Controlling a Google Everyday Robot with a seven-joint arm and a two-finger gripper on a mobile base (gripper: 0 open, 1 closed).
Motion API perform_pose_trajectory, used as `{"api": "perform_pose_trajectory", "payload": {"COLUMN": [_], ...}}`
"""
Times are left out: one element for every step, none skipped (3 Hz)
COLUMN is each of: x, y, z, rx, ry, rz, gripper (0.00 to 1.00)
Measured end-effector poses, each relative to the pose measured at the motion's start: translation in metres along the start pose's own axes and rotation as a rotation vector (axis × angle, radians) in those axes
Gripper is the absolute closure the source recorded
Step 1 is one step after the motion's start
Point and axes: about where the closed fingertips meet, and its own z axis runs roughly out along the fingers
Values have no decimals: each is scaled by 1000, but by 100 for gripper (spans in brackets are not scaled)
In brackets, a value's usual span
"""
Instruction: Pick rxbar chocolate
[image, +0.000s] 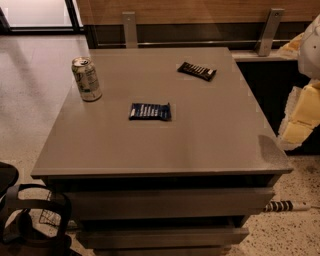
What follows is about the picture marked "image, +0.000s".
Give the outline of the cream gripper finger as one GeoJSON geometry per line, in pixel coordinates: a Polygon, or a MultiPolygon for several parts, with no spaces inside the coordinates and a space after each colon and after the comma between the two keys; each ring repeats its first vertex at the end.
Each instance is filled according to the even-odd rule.
{"type": "Polygon", "coordinates": [[[294,37],[292,40],[290,40],[285,45],[281,46],[277,54],[286,59],[296,59],[298,57],[298,51],[301,44],[301,40],[303,38],[304,34],[301,33],[294,37]]]}
{"type": "Polygon", "coordinates": [[[320,125],[320,81],[312,79],[303,88],[294,86],[284,113],[278,130],[278,145],[283,150],[294,150],[320,125]]]}

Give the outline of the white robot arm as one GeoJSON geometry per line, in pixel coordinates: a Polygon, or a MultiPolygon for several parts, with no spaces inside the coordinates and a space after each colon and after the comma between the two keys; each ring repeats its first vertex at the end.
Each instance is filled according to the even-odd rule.
{"type": "Polygon", "coordinates": [[[281,54],[296,52],[298,71],[310,82],[294,86],[288,95],[284,118],[278,129],[278,145],[285,151],[300,147],[320,125],[320,15],[305,32],[281,48],[281,54]]]}

